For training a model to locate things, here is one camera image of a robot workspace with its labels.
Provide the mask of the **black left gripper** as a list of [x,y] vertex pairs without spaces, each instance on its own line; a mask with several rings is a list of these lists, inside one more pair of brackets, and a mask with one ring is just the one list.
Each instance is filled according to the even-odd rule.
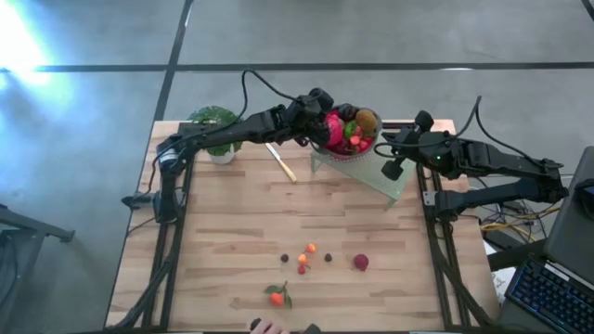
[[330,110],[323,110],[309,95],[298,96],[286,110],[286,121],[294,140],[308,140],[323,148],[329,142],[329,128],[325,124]]

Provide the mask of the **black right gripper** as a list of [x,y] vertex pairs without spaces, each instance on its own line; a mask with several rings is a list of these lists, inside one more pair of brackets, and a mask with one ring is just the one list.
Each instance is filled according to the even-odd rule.
[[[410,130],[401,129],[399,132],[384,131],[382,137],[388,144],[403,145],[401,154],[424,167],[450,180],[460,177],[458,138],[455,135],[448,131],[425,132],[413,135],[410,142],[410,134]],[[403,173],[404,160],[403,157],[396,157],[386,161],[381,168],[382,174],[390,180],[398,180]]]

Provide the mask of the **large bright red fruit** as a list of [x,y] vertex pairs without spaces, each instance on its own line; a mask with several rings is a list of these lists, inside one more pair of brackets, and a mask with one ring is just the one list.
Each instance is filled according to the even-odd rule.
[[342,119],[337,113],[330,113],[325,120],[329,129],[327,148],[338,146],[342,142]]

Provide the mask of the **red colander with grey rim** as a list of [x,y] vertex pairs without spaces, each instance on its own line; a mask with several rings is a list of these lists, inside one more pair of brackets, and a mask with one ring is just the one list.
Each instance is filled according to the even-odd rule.
[[[340,106],[340,105],[338,105],[338,106],[335,106],[335,107],[334,107],[334,108],[333,108],[333,109],[332,109],[332,110],[331,110],[331,111],[330,111],[330,112],[327,114],[327,116],[328,116],[330,113],[337,113],[337,114],[338,114],[338,107],[339,107],[339,106]],[[361,130],[361,128],[360,128],[360,127],[357,125],[356,132],[355,132],[355,134],[354,134],[354,135],[359,135],[359,136],[361,136],[361,137],[362,137],[362,140],[368,140],[368,141],[370,141],[370,142],[371,142],[371,145],[369,146],[368,150],[366,150],[365,152],[361,152],[361,151],[360,151],[360,148],[359,148],[358,146],[352,146],[352,145],[351,145],[351,152],[352,152],[352,154],[351,154],[351,155],[348,155],[348,156],[362,155],[363,153],[366,153],[366,152],[368,152],[369,150],[371,150],[371,149],[373,148],[373,146],[374,146],[374,145],[377,143],[377,141],[378,141],[378,138],[379,138],[379,136],[380,136],[381,128],[382,128],[382,122],[381,122],[381,118],[380,118],[380,117],[377,115],[377,113],[376,113],[374,110],[372,110],[372,111],[375,113],[375,115],[376,115],[376,117],[377,117],[377,120],[378,120],[378,126],[377,126],[376,130],[375,130],[374,132],[370,132],[370,133],[364,133],[364,132]],[[346,122],[344,122],[344,121],[342,120],[342,130],[343,130],[343,127],[344,127],[344,125],[345,125],[345,124],[346,124]],[[351,142],[350,142],[350,138],[345,138],[343,135],[342,135],[342,140],[348,141],[348,142],[351,144]],[[326,146],[324,146],[324,147],[323,147],[323,148],[321,148],[321,149],[323,149],[323,150],[326,150],[326,151],[329,151],[329,152],[330,152],[330,154],[331,154],[331,155],[334,155],[334,156],[339,156],[339,157],[340,157],[340,156],[343,156],[343,155],[339,155],[339,154],[335,154],[335,153],[333,153],[333,152],[332,152],[332,151],[330,151],[330,150],[329,150],[329,148],[327,148]]]

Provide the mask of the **brown kiwi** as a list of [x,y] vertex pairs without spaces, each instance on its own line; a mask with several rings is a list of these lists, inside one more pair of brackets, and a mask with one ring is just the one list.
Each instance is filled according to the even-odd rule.
[[378,126],[378,120],[371,109],[360,109],[355,115],[355,122],[364,133],[374,132]]

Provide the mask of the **orange tangerine with green leaves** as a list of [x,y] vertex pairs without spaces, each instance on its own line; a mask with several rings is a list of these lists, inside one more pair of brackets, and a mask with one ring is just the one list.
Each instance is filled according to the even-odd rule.
[[281,285],[270,285],[266,287],[264,293],[268,296],[268,301],[273,306],[289,309],[293,307],[287,281]]

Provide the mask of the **green perforated metal shelf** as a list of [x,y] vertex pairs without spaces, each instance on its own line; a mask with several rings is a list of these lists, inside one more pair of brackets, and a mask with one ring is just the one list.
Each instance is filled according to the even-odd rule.
[[413,161],[404,160],[401,164],[403,172],[394,181],[381,172],[384,163],[390,162],[390,160],[375,154],[373,149],[362,155],[345,157],[331,155],[329,151],[321,148],[312,147],[312,149],[310,166],[313,173],[322,164],[326,164],[387,196],[389,198],[386,204],[387,209],[390,209],[404,194],[408,179],[413,174],[415,167]]

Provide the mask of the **green plant in white pot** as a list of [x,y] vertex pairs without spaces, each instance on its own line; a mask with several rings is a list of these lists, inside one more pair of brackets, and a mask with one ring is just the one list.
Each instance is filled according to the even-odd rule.
[[[207,106],[194,110],[187,118],[191,122],[206,122],[212,125],[226,125],[237,118],[237,115],[229,109],[219,106]],[[237,152],[241,150],[240,141],[232,144],[207,148],[211,161],[215,164],[229,164]]]

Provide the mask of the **laptop with lit keyboard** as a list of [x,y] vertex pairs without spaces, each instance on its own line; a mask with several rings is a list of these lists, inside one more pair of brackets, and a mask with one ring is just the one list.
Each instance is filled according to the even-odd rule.
[[594,146],[541,252],[516,267],[497,323],[525,334],[594,334]]

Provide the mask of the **grey metal cart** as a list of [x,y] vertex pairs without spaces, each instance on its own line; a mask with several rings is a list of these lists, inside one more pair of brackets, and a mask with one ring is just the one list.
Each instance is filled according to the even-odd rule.
[[32,272],[45,238],[70,242],[74,231],[11,211],[0,204],[0,334],[10,322],[23,282]]

